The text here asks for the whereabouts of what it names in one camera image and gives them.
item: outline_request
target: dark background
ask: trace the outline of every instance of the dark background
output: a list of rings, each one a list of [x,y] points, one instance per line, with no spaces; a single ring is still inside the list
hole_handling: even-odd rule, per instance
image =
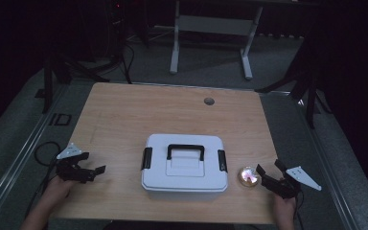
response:
[[[368,1],[333,2],[337,4],[316,9],[267,6],[258,32],[304,36],[313,47],[321,66],[320,89],[368,177]],[[191,12],[194,6],[186,4],[184,11]],[[172,25],[173,8],[173,1],[150,1],[146,23]],[[228,13],[219,9],[211,14]],[[230,12],[242,17],[249,11]],[[104,12],[98,10],[91,18],[95,14],[98,28],[106,28]],[[0,116],[29,77],[43,67],[53,44],[76,59],[92,59],[95,51],[103,49],[98,47],[101,42],[92,40],[88,27],[75,0],[0,1]]]

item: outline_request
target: black latch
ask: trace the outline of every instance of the black latch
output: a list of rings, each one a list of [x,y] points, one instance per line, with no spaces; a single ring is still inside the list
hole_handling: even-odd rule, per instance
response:
[[[147,147],[143,150],[142,170],[143,169],[150,169],[152,152],[153,152],[152,147]]]
[[[219,170],[225,171],[228,173],[228,168],[226,167],[226,156],[224,150],[218,150],[218,161],[219,161]]]

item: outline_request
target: white plastic mount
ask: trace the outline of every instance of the white plastic mount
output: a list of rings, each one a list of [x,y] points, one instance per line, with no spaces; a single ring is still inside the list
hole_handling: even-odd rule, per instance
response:
[[[321,191],[322,187],[319,186],[311,177],[301,168],[301,166],[288,169],[286,173],[298,182],[312,187],[315,190]]]
[[[74,143],[70,143],[68,147],[57,156],[57,160],[80,154],[82,154],[82,151],[76,145],[74,145]]]

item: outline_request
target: table leg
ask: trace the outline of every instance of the table leg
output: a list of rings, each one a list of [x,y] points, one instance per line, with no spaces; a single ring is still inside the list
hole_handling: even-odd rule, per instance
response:
[[[174,45],[172,47],[172,63],[170,65],[170,73],[176,74],[178,69],[178,55],[180,51],[180,46],[178,43],[179,36],[179,19],[180,19],[180,2],[175,2],[175,20],[174,20]]]
[[[253,78],[248,54],[249,54],[250,46],[252,45],[252,42],[253,42],[253,37],[255,36],[256,30],[259,25],[259,20],[262,15],[262,11],[263,11],[263,7],[258,7],[255,18],[253,19],[252,26],[250,27],[249,38],[247,40],[247,44],[244,47],[244,49],[241,49],[241,63],[243,65],[244,77],[247,80],[251,80]]]

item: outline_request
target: small round hole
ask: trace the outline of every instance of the small round hole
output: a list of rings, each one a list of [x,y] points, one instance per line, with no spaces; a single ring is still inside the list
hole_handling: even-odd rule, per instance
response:
[[[213,105],[215,103],[215,101],[212,98],[206,98],[206,99],[204,99],[204,103],[207,104],[207,105]]]

